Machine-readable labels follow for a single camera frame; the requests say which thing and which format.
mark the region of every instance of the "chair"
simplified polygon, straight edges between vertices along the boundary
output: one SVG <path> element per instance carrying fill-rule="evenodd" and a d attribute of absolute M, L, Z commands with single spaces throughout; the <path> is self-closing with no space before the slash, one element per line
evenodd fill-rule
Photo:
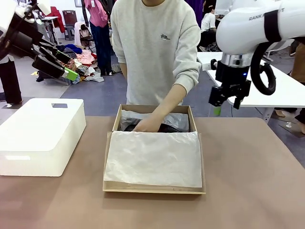
<path fill-rule="evenodd" d="M 74 34 L 72 33 L 74 31 L 73 26 L 65 26 L 65 40 L 73 41 L 74 40 Z"/>
<path fill-rule="evenodd" d="M 63 18 L 65 19 L 66 26 L 74 27 L 77 22 L 75 10 L 63 10 Z"/>
<path fill-rule="evenodd" d="M 86 37 L 83 37 L 83 35 L 81 34 L 81 31 L 88 31 L 88 35 L 89 36 L 86 36 Z M 90 48 L 90 42 L 94 42 L 94 39 L 93 39 L 93 36 L 92 34 L 90 33 L 88 27 L 86 25 L 81 25 L 81 30 L 80 30 L 80 36 L 81 36 L 81 42 L 84 42 L 86 45 L 85 45 L 85 48 L 88 47 L 89 50 L 91 52 L 92 51 L 92 48 Z"/>

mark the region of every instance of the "box handle cutout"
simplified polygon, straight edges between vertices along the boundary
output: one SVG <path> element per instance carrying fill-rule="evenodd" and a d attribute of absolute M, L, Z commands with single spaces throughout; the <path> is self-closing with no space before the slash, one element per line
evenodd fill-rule
<path fill-rule="evenodd" d="M 68 108 L 67 104 L 52 104 L 53 108 Z"/>

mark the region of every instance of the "person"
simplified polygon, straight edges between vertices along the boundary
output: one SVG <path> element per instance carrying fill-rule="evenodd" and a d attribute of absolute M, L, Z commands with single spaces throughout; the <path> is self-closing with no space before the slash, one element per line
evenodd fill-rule
<path fill-rule="evenodd" d="M 203 17 L 210 12 L 210 6 L 216 8 L 216 0 L 205 0 L 203 3 Z"/>
<path fill-rule="evenodd" d="M 300 43 L 295 52 L 295 63 L 291 73 L 291 77 L 305 85 L 305 45 Z M 283 108 L 283 110 L 293 113 L 297 108 Z M 275 112 L 280 117 L 285 117 L 282 108 L 275 108 Z M 305 108 L 303 108 L 298 116 L 295 117 L 299 123 L 301 131 L 305 134 Z"/>
<path fill-rule="evenodd" d="M 90 28 L 95 43 L 97 63 L 102 75 L 111 75 L 111 43 L 108 15 L 99 0 L 84 0 L 90 18 Z"/>
<path fill-rule="evenodd" d="M 198 84 L 195 13 L 184 0 L 119 0 L 111 24 L 113 50 L 127 79 L 127 104 L 157 105 L 134 131 L 158 132 Z"/>
<path fill-rule="evenodd" d="M 6 102 L 8 104 L 21 103 L 22 97 L 15 62 L 11 55 L 7 55 L 0 60 L 0 80 L 2 82 Z"/>
<path fill-rule="evenodd" d="M 201 39 L 198 47 L 207 47 L 216 41 L 216 26 L 215 26 L 215 9 L 214 6 L 208 8 L 208 13 L 205 14 L 201 22 Z"/>

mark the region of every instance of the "person in white shirt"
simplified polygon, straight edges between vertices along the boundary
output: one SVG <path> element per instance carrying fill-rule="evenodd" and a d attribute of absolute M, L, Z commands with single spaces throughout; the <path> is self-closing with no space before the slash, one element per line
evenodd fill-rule
<path fill-rule="evenodd" d="M 202 47 L 207 47 L 216 41 L 216 16 L 214 6 L 210 6 L 208 12 L 201 22 L 201 39 L 198 46 Z"/>
<path fill-rule="evenodd" d="M 127 104 L 158 106 L 134 131 L 158 132 L 198 84 L 195 13 L 184 0 L 118 0 L 111 25 L 113 50 L 127 79 Z"/>

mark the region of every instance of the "cardboard box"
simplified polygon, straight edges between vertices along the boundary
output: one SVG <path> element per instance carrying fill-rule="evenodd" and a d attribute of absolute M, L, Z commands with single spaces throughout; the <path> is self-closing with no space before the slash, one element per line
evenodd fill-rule
<path fill-rule="evenodd" d="M 137 112 L 140 114 L 149 114 L 149 113 L 152 113 L 156 107 L 157 106 L 150 106 L 150 105 L 120 105 L 112 131 L 121 130 L 120 120 L 121 120 L 122 110 L 133 111 L 133 112 Z M 194 117 L 193 117 L 190 106 L 177 106 L 171 113 L 188 114 L 189 132 L 197 131 L 196 124 L 195 124 Z M 111 135 L 112 135 L 112 133 L 108 133 L 108 135 L 107 135 L 104 172 L 106 169 Z M 137 184 L 128 184 L 128 183 L 123 183 L 123 182 L 115 182 L 115 181 L 103 181 L 103 191 L 104 192 L 136 192 L 136 193 L 169 193 L 169 194 L 205 194 L 205 174 L 204 174 L 204 161 L 203 161 L 203 148 L 202 148 L 202 142 L 201 142 L 201 134 L 198 133 L 198 136 L 199 136 L 199 141 L 200 141 L 200 146 L 201 146 L 203 187 L 195 188 L 195 187 L 137 185 Z"/>

